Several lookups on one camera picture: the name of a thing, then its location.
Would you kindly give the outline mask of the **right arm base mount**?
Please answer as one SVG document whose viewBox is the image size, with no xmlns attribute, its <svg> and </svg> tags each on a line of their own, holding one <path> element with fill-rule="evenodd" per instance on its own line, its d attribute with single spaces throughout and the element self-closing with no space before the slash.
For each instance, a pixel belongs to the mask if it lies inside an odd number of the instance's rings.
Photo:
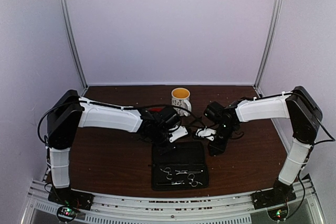
<svg viewBox="0 0 336 224">
<path fill-rule="evenodd" d="M 289 202 L 297 199 L 293 184 L 286 185 L 279 180 L 274 182 L 274 186 L 267 190 L 257 190 L 251 194 L 254 209 L 267 208 L 268 217 L 277 223 L 286 222 L 293 217 L 301 208 L 306 197 L 306 189 L 302 179 L 298 176 L 298 182 L 303 189 L 302 199 L 295 210 L 290 210 Z"/>
</svg>

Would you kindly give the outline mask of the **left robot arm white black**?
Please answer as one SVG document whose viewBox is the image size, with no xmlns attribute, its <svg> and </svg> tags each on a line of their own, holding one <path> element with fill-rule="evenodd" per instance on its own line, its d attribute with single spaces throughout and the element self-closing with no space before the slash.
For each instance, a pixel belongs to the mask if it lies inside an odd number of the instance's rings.
<svg viewBox="0 0 336 224">
<path fill-rule="evenodd" d="M 181 126 L 181 117 L 171 105 L 121 106 L 80 97 L 68 90 L 48 110 L 47 135 L 39 139 L 47 148 L 54 194 L 64 205 L 71 205 L 76 197 L 70 187 L 69 153 L 79 127 L 98 127 L 136 133 L 147 138 L 163 153 L 172 143 L 188 134 Z"/>
</svg>

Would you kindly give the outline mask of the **silver hair cutting scissors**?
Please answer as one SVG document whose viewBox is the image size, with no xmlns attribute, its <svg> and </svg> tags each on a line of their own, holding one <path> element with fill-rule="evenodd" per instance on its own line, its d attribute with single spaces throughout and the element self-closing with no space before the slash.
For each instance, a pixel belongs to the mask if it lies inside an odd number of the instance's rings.
<svg viewBox="0 0 336 224">
<path fill-rule="evenodd" d="M 197 187 L 197 186 L 203 185 L 202 182 L 199 182 L 195 179 L 194 174 L 187 175 L 186 181 L 179 180 L 179 181 L 171 182 L 170 184 L 171 185 L 189 185 L 191 187 Z"/>
</svg>

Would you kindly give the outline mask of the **silver thinning scissors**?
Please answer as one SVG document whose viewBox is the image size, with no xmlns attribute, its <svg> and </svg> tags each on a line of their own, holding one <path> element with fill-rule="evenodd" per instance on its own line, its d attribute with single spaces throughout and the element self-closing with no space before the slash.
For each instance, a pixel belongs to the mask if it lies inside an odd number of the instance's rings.
<svg viewBox="0 0 336 224">
<path fill-rule="evenodd" d="M 160 168 L 160 171 L 162 171 L 163 173 L 165 173 L 165 178 L 167 180 L 172 180 L 177 175 L 182 175 L 182 172 L 179 172 L 178 170 L 176 170 L 175 173 L 173 174 L 170 167 Z"/>
</svg>

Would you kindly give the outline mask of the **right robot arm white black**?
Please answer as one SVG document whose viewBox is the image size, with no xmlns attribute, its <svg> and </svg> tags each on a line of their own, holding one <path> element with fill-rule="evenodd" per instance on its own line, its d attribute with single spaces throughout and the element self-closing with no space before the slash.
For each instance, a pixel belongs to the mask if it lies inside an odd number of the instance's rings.
<svg viewBox="0 0 336 224">
<path fill-rule="evenodd" d="M 240 98 L 228 106 L 212 102 L 204 115 L 217 128 L 199 129 L 195 135 L 209 140 L 210 156 L 224 153 L 228 139 L 242 123 L 272 120 L 282 142 L 288 145 L 287 158 L 269 192 L 274 204 L 289 196 L 293 182 L 308 162 L 323 118 L 321 109 L 303 86 L 262 98 Z"/>
</svg>

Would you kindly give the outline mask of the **black hair clip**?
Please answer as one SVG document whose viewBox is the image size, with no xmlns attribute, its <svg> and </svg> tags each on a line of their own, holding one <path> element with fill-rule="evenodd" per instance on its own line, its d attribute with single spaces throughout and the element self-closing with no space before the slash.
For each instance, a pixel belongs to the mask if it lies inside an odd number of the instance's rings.
<svg viewBox="0 0 336 224">
<path fill-rule="evenodd" d="M 203 123 L 202 120 L 198 121 L 198 120 L 194 120 L 192 122 L 190 122 L 187 127 L 195 127 L 195 128 L 207 128 L 207 125 Z"/>
</svg>

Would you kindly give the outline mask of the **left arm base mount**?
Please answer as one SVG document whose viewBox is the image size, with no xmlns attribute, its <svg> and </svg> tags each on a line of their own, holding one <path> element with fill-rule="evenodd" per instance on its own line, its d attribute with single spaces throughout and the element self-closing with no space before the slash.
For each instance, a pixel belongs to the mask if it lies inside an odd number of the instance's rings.
<svg viewBox="0 0 336 224">
<path fill-rule="evenodd" d="M 56 217 L 61 223 L 69 223 L 81 214 L 82 210 L 91 210 L 94 195 L 67 188 L 56 188 L 52 183 L 48 200 L 59 204 Z"/>
</svg>

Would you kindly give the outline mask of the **black zippered tool case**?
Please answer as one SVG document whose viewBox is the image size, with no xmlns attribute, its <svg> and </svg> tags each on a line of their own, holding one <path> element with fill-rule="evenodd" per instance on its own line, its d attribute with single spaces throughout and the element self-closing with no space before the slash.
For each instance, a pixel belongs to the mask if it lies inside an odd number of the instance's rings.
<svg viewBox="0 0 336 224">
<path fill-rule="evenodd" d="M 189 190 L 203 189 L 209 186 L 209 174 L 205 160 L 204 146 L 201 142 L 180 142 L 174 144 L 176 150 L 160 155 L 157 149 L 152 146 L 152 170 L 151 170 L 151 188 L 155 191 Z M 172 180 L 165 178 L 165 173 L 160 168 L 170 167 L 174 174 L 176 170 L 182 172 Z M 171 182 L 184 180 L 187 175 L 186 170 L 203 170 L 201 174 L 195 174 L 195 179 L 202 182 L 203 185 L 191 187 L 189 185 L 171 185 Z"/>
</svg>

